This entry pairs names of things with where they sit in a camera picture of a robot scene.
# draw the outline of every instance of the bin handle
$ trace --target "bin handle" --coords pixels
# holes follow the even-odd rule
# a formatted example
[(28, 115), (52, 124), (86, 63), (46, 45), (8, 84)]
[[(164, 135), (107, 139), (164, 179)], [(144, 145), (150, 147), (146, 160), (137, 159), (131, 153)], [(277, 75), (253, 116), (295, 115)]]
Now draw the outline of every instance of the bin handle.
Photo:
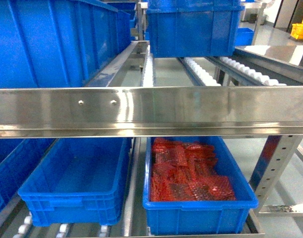
[(50, 200), (52, 207), (82, 207), (81, 197), (60, 197)]

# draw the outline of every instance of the wall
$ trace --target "wall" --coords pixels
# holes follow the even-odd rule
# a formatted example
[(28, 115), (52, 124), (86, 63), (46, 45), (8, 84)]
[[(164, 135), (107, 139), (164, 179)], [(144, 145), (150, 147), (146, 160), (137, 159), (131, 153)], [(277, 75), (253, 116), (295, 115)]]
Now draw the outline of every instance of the wall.
[(298, 0), (284, 0), (275, 26), (276, 28), (288, 27), (292, 14), (294, 13), (297, 1)]
[(267, 21), (269, 21), (271, 23), (275, 22), (279, 7), (280, 7), (280, 3), (281, 3), (281, 0), (275, 0), (275, 3), (270, 8), (265, 9), (264, 14), (266, 14), (268, 16)]

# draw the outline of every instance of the red netting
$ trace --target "red netting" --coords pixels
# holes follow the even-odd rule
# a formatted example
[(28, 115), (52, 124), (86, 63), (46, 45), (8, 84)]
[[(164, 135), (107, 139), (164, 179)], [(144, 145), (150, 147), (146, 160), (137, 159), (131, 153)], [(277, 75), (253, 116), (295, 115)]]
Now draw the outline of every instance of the red netting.
[(153, 174), (158, 175), (163, 179), (173, 178), (176, 173), (176, 167), (170, 163), (161, 163), (153, 165)]
[(209, 192), (209, 186), (203, 185), (199, 181), (189, 182), (188, 185), (196, 201), (214, 200)]
[(234, 191), (227, 176), (210, 176), (201, 179), (201, 182), (209, 186), (209, 192), (214, 200), (235, 200)]
[(214, 146), (156, 138), (151, 201), (235, 200), (228, 177), (217, 175)]
[(174, 166), (187, 166), (184, 148), (182, 145), (177, 145), (175, 148), (169, 149), (171, 164)]
[(170, 194), (174, 201), (193, 201), (194, 196), (187, 184), (171, 183), (169, 184)]

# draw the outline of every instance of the blue plastic bin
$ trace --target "blue plastic bin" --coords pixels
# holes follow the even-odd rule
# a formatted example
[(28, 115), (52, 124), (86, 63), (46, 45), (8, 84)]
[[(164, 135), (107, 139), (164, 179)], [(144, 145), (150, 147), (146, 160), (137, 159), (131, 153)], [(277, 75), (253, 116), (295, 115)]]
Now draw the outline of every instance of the blue plastic bin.
[(248, 212), (258, 200), (221, 137), (166, 137), (169, 140), (200, 141), (215, 146), (219, 159), (215, 170), (228, 176), (237, 201), (150, 202), (151, 144), (147, 141), (143, 206), (153, 235), (231, 234), (242, 231)]
[(151, 52), (156, 58), (230, 56), (243, 6), (239, 0), (150, 0)]
[(0, 139), (0, 211), (36, 168), (53, 139)]
[(117, 33), (118, 33), (118, 54), (129, 46), (131, 42), (130, 36), (130, 15), (124, 11), (117, 13)]
[(130, 14), (129, 27), (135, 28), (137, 23), (136, 17), (136, 3), (135, 2), (109, 2), (109, 5), (116, 7), (118, 10), (123, 10), (124, 12)]
[(80, 87), (118, 53), (98, 0), (0, 0), (0, 88)]
[(254, 37), (254, 31), (249, 28), (237, 29), (235, 46), (250, 46)]
[(33, 225), (116, 224), (130, 146), (130, 138), (59, 139), (18, 192)]

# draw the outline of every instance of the yellow mop bucket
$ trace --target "yellow mop bucket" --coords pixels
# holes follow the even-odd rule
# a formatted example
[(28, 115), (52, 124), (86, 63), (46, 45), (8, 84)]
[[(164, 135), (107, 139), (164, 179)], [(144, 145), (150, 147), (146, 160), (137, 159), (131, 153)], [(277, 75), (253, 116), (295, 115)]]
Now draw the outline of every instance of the yellow mop bucket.
[(302, 23), (292, 24), (291, 36), (296, 40), (303, 40), (303, 20)]

